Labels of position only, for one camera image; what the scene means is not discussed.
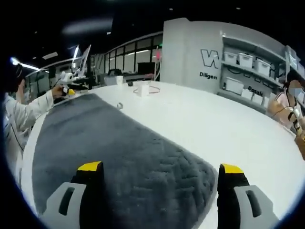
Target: black ceiling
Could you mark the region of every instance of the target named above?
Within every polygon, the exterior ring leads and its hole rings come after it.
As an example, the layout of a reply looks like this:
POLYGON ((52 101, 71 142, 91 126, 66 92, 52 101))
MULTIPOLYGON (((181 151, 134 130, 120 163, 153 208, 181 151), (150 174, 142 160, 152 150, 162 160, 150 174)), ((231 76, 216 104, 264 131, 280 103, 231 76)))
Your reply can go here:
POLYGON ((84 50, 92 44, 92 53, 105 52, 131 39, 161 31, 164 21, 180 17, 191 21, 224 21, 258 30, 290 45, 305 63, 303 12, 297 7, 262 10, 263 6, 253 2, 255 6, 251 7, 202 8, 202 4, 169 0, 53 0, 39 4, 37 1, 10 4, 7 13, 12 16, 5 19, 3 49, 8 51, 8 56, 37 67, 71 58, 73 50, 68 48, 74 45, 80 44, 84 50), (103 30, 73 36, 62 33, 71 22, 105 18, 113 18, 110 35, 103 30), (51 52, 57 52, 59 56, 42 59, 51 52))

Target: gray fuzzy mat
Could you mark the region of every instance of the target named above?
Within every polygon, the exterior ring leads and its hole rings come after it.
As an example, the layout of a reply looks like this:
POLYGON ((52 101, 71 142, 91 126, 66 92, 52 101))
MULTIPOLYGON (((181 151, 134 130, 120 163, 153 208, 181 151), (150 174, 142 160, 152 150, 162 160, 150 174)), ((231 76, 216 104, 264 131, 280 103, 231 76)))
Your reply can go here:
POLYGON ((93 161, 104 163, 108 201, 124 228, 190 229, 216 193, 208 163, 86 94, 45 117, 32 168, 37 211, 78 167, 93 161))

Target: white table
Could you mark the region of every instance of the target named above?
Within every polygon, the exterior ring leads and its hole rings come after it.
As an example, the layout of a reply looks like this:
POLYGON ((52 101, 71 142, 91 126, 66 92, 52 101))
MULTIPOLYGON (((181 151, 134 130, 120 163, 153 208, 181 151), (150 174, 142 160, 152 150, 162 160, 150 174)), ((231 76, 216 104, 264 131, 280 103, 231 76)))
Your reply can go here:
MULTIPOLYGON (((90 93, 115 107, 122 103, 121 112, 203 158, 216 170, 221 163, 239 166, 249 183, 271 199, 274 213, 282 219, 305 180, 305 161, 293 134, 269 117, 220 96, 174 84, 151 85, 161 91, 139 97, 133 93, 135 87, 124 84, 90 93)), ((44 118, 37 120, 24 150, 21 185, 34 210, 31 167, 44 118)), ((200 228, 215 229, 217 222, 215 199, 200 228)))

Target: white lab coat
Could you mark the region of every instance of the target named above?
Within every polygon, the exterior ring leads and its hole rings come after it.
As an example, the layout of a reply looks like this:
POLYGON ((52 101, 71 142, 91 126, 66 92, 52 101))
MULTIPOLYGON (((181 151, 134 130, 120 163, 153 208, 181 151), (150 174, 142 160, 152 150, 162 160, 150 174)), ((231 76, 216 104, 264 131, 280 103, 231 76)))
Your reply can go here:
POLYGON ((5 95, 4 137, 9 168, 20 184, 22 168, 22 138, 20 133, 34 125, 36 119, 53 106, 52 91, 33 100, 28 105, 18 103, 5 95))

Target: letter w logo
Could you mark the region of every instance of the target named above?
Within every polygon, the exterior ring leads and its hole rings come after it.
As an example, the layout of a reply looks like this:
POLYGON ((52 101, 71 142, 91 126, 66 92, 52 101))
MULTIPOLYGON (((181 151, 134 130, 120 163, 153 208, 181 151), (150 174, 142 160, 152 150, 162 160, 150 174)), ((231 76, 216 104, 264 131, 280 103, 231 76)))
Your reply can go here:
POLYGON ((216 50, 208 51, 207 49, 201 49, 200 51, 203 60, 203 65, 205 67, 212 67, 213 65, 214 68, 218 69, 218 65, 219 65, 218 51, 216 50))

